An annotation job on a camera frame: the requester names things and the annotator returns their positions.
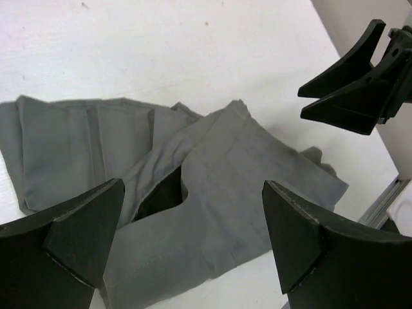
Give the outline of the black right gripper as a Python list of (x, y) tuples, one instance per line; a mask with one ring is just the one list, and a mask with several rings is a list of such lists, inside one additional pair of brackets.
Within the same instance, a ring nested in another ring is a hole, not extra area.
[(381, 19), (371, 20), (345, 55), (299, 88), (298, 97), (317, 99), (301, 110), (302, 119), (370, 135), (411, 102), (410, 26), (391, 29), (382, 60), (371, 65), (385, 26)]

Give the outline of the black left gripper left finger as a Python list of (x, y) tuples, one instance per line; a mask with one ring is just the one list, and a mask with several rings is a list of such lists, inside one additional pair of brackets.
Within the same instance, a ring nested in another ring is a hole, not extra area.
[(1, 225), (1, 308), (89, 308), (125, 195), (121, 179)]

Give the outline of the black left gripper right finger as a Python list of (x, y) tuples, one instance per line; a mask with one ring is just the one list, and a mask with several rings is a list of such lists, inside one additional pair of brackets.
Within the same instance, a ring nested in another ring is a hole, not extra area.
[(289, 307), (411, 307), (410, 237), (346, 219), (274, 181), (262, 199)]

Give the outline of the grey pleated skirt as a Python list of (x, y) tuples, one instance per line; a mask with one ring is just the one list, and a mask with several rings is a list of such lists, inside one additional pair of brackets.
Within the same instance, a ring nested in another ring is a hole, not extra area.
[(266, 254), (262, 189), (275, 180), (333, 210), (348, 186), (235, 100), (207, 116), (127, 99), (1, 104), (1, 153), (34, 214), (112, 178), (125, 185), (100, 294), (146, 308)]

